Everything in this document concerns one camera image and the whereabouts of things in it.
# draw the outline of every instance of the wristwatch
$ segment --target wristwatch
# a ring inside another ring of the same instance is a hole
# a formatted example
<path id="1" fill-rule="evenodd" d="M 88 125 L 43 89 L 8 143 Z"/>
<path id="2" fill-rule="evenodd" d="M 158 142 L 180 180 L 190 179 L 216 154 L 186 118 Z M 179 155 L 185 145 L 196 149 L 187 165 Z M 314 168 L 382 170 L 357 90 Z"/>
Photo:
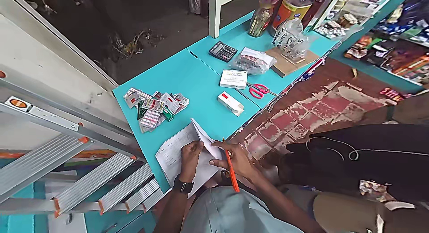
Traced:
<path id="1" fill-rule="evenodd" d="M 193 188 L 193 183 L 184 183 L 179 180 L 179 174 L 176 176 L 174 180 L 173 189 L 179 190 L 181 193 L 190 193 Z"/>

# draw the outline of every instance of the ladder sticker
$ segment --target ladder sticker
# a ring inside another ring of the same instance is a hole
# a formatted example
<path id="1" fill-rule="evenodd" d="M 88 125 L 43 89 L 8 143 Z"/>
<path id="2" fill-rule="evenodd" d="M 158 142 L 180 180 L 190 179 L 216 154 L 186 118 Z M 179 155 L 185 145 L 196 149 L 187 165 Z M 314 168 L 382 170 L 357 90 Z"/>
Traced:
<path id="1" fill-rule="evenodd" d="M 9 101 L 10 104 L 19 107 L 19 108 L 27 108 L 27 104 L 23 101 L 17 100 L 17 99 L 12 99 Z"/>
<path id="2" fill-rule="evenodd" d="M 14 108 L 18 109 L 18 110 L 22 110 L 27 112 L 27 110 L 29 110 L 32 107 L 31 103 L 28 103 L 24 100 L 21 100 L 17 97 L 11 96 L 9 97 L 4 104 L 13 106 Z"/>

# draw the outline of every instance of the red tiled floor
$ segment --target red tiled floor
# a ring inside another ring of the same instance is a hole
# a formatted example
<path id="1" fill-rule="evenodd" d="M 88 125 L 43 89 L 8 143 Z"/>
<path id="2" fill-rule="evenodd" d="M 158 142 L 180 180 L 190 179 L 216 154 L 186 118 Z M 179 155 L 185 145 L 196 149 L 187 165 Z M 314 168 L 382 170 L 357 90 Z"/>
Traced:
<path id="1" fill-rule="evenodd" d="M 308 130 L 301 124 L 296 125 L 290 132 L 289 135 L 292 138 L 298 140 L 304 138 L 308 134 Z"/>
<path id="2" fill-rule="evenodd" d="M 277 143 L 274 148 L 280 153 L 280 154 L 286 154 L 289 153 L 289 151 L 286 149 L 286 145 L 289 143 L 294 143 L 293 137 L 289 134 L 284 134 L 282 140 Z"/>
<path id="3" fill-rule="evenodd" d="M 318 102 L 319 99 L 312 95 L 311 97 L 308 97 L 303 101 L 299 101 L 298 103 L 301 104 L 303 107 L 307 108 L 308 110 L 311 110 Z"/>
<path id="4" fill-rule="evenodd" d="M 268 142 L 274 142 L 283 134 L 282 131 L 271 122 L 262 124 L 259 128 L 256 128 L 256 130 Z"/>
<path id="5" fill-rule="evenodd" d="M 354 126 L 366 110 L 386 104 L 379 93 L 385 87 L 390 86 L 361 72 L 353 78 L 351 67 L 328 58 L 311 79 L 297 83 L 235 139 L 256 157 L 287 153 L 287 143 L 305 142 L 311 133 Z"/>
<path id="6" fill-rule="evenodd" d="M 295 103 L 289 106 L 285 111 L 288 115 L 290 115 L 297 121 L 303 119 L 304 116 L 308 113 L 307 108 L 303 107 L 299 103 Z"/>
<path id="7" fill-rule="evenodd" d="M 314 131 L 317 127 L 325 125 L 326 121 L 316 116 L 313 112 L 309 112 L 305 117 L 299 121 L 309 131 Z"/>
<path id="8" fill-rule="evenodd" d="M 250 133 L 245 139 L 243 146 L 255 159 L 260 159 L 271 150 L 271 146 L 255 132 Z"/>
<path id="9" fill-rule="evenodd" d="M 343 114 L 344 116 L 350 118 L 352 121 L 357 122 L 359 121 L 363 114 L 365 113 L 365 110 L 362 109 L 360 106 L 354 104 L 354 103 L 350 103 L 346 109 L 344 109 L 342 111 L 341 114 Z"/>
<path id="10" fill-rule="evenodd" d="M 286 114 L 284 110 L 280 110 L 275 115 L 273 115 L 271 117 L 271 121 L 283 132 L 292 130 L 292 128 L 298 124 L 298 122 L 293 117 Z"/>
<path id="11" fill-rule="evenodd" d="M 340 114 L 322 101 L 318 102 L 311 111 L 325 122 L 334 120 Z"/>
<path id="12" fill-rule="evenodd" d="M 335 91 L 328 92 L 320 101 L 327 104 L 336 112 L 342 112 L 348 104 L 350 104 L 349 100 L 337 94 Z"/>

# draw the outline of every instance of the white door frame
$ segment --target white door frame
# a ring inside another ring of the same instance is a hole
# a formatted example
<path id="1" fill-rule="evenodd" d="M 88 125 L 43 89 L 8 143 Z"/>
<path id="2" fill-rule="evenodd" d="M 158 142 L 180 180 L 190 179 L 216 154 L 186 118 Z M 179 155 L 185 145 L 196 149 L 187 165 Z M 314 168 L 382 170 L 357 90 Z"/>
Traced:
<path id="1" fill-rule="evenodd" d="M 208 0 L 208 34 L 219 37 L 221 25 L 221 6 L 232 0 Z"/>

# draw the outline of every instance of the plastic container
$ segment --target plastic container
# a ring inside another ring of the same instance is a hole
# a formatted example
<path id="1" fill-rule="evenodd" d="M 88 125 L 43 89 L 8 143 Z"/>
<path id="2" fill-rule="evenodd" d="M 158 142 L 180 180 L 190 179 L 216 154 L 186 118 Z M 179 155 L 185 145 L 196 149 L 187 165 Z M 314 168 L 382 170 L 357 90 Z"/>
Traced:
<path id="1" fill-rule="evenodd" d="M 259 0 L 259 8 L 253 13 L 248 34 L 260 37 L 271 20 L 273 8 L 279 0 Z"/>
<path id="2" fill-rule="evenodd" d="M 310 9 L 313 2 L 314 0 L 282 0 L 282 4 L 278 9 L 268 32 L 271 36 L 274 36 L 277 28 L 280 27 L 282 23 L 295 18 L 299 18 L 301 20 L 307 13 L 308 9 Z"/>

